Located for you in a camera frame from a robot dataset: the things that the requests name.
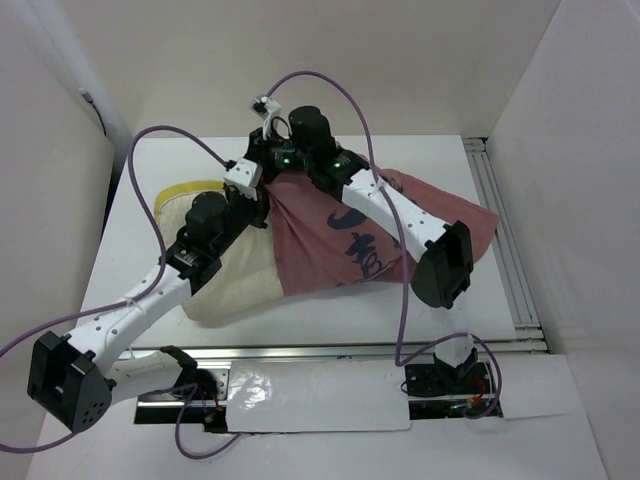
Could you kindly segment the cream yellow pillow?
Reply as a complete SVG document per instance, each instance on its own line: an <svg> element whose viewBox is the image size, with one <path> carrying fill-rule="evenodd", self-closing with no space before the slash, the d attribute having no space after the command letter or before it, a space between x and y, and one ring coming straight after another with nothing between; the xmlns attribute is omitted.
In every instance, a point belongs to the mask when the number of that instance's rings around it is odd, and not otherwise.
<svg viewBox="0 0 640 480"><path fill-rule="evenodd" d="M223 191L219 180L172 185L156 196L153 215L167 246L175 240L198 194ZM193 321L218 327L243 312L262 308L284 297L278 276L272 227L250 226L222 255L221 269L184 305Z"/></svg>

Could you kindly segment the red printed pillowcase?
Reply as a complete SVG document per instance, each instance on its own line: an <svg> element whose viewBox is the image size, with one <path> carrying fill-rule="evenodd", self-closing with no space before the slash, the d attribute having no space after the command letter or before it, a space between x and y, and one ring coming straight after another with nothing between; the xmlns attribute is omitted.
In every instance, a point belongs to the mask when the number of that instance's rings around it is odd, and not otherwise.
<svg viewBox="0 0 640 480"><path fill-rule="evenodd" d="M384 169L382 177L427 213L469 227L474 260L486 253L498 215L398 170ZM316 189L305 174L282 173L266 190L274 258L286 296L402 281L398 241L358 210Z"/></svg>

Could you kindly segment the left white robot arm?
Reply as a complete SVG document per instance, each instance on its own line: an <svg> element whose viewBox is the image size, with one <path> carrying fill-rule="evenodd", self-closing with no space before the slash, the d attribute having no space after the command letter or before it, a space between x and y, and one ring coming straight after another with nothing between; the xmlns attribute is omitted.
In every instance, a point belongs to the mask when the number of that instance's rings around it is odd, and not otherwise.
<svg viewBox="0 0 640 480"><path fill-rule="evenodd" d="M245 229L265 228L268 212L263 188L255 197L231 186L197 195L165 264L133 289L132 299L63 336L48 331L36 340L28 395L74 434L93 426L111 405L147 392L165 390L184 399L196 391L205 401L216 400L218 381L178 347L164 346L129 366L116 362L134 340L221 270L222 255Z"/></svg>

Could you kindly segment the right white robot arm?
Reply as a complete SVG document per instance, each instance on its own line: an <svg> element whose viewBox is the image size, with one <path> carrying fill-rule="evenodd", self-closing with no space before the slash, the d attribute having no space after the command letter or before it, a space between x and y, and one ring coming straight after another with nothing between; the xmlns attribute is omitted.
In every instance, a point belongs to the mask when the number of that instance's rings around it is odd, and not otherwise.
<svg viewBox="0 0 640 480"><path fill-rule="evenodd" d="M340 146L317 107L291 111L287 136L276 129L278 102L258 97L251 109L262 126L251 133L246 154L226 174L228 182L257 200L278 175L304 173L317 190L357 210L399 242L402 255L417 263L411 288L423 303L453 307L468 289L473 270L471 233L463 222L447 223L393 189L372 158Z"/></svg>

